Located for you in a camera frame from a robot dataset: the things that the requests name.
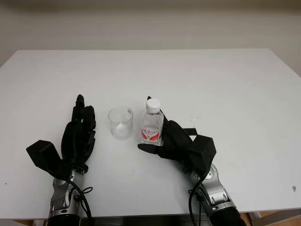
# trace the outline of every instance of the transparent cup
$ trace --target transparent cup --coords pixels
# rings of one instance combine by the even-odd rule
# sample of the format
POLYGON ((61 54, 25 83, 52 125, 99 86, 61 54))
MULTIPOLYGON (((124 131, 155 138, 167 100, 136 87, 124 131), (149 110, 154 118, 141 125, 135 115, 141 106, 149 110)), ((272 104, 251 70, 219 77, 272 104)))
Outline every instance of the transparent cup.
POLYGON ((114 107, 109 111, 110 130, 117 139, 127 139, 133 132, 133 111, 126 106, 114 107))

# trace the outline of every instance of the white wall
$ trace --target white wall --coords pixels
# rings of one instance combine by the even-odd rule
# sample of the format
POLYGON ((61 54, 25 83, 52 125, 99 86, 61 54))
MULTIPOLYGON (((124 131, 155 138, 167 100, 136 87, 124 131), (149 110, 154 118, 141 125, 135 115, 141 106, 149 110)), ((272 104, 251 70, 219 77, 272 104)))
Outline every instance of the white wall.
POLYGON ((17 49, 182 48, 270 48, 301 75, 301 1, 0 1, 0 65, 17 49))

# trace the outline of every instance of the robotic arm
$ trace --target robotic arm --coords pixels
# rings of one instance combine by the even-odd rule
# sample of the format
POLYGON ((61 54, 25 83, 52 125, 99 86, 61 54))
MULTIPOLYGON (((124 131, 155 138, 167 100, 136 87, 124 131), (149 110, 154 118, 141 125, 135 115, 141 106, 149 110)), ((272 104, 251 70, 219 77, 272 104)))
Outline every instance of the robotic arm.
POLYGON ((167 120, 164 115, 162 140, 162 146, 138 144, 138 148, 183 164, 184 173, 190 174, 190 180, 194 184, 189 196, 189 211, 194 226, 197 226, 191 208, 194 195, 203 205, 213 226, 246 226, 212 164, 216 154, 213 139, 198 135, 195 128, 183 129, 175 121, 167 120))
POLYGON ((80 205, 92 223, 91 211, 84 195, 92 187, 81 189, 84 174, 88 171, 85 162, 95 143, 95 126, 93 107, 85 107, 83 96, 78 95, 71 122, 67 124, 62 138, 63 158, 60 158, 49 141, 39 140, 26 149, 34 164, 54 177, 48 226, 78 226, 80 205))

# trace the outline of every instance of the red bottle label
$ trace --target red bottle label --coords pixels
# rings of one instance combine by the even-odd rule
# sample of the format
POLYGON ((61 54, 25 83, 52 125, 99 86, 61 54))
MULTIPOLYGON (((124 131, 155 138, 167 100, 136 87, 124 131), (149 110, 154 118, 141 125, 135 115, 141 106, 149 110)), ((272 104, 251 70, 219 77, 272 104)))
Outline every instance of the red bottle label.
POLYGON ((142 129, 141 134, 145 140, 157 141, 159 139, 159 130, 157 128, 142 129))

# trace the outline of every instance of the white bottle cap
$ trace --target white bottle cap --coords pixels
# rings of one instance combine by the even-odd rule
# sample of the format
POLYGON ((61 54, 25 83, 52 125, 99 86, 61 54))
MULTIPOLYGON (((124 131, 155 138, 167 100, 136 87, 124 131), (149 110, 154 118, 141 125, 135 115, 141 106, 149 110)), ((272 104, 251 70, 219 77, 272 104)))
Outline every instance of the white bottle cap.
POLYGON ((160 101, 154 98, 147 100, 146 110, 150 114, 157 114, 160 111, 160 101))

